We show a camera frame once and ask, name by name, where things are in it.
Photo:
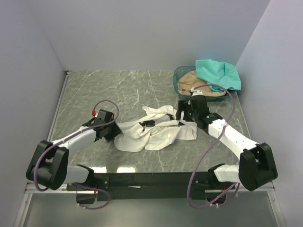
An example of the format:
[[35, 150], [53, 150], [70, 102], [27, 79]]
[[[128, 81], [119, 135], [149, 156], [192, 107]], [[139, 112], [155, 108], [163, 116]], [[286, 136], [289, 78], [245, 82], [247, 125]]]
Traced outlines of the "white printed t shirt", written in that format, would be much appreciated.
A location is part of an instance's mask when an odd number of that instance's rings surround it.
[[143, 106], [146, 116], [119, 123], [122, 133], [115, 137], [114, 145], [120, 151], [140, 152], [161, 150], [175, 140], [196, 140], [197, 124], [176, 120], [177, 110], [171, 105], [158, 109]]

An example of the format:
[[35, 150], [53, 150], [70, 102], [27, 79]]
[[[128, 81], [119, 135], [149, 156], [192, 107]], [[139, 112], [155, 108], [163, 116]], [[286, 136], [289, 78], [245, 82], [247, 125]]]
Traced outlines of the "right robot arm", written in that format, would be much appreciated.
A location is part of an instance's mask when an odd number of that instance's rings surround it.
[[177, 120], [195, 122], [206, 134], [218, 139], [238, 158], [238, 165], [219, 164], [208, 170], [208, 184], [218, 189], [224, 182], [241, 183], [247, 190], [277, 179], [278, 172], [271, 147], [257, 143], [230, 126], [222, 116], [212, 113], [203, 95], [180, 100]]

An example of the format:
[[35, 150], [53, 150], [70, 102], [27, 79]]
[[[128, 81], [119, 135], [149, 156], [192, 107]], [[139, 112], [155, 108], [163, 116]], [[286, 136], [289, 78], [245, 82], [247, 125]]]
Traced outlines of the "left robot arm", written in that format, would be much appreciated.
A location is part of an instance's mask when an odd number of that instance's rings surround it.
[[26, 178], [35, 183], [39, 191], [57, 190], [61, 185], [78, 183], [89, 190], [94, 186], [94, 171], [83, 165], [68, 167], [69, 158], [87, 145], [101, 138], [112, 141], [122, 131], [115, 122], [114, 114], [100, 109], [98, 114], [74, 133], [53, 142], [38, 143], [26, 171]]

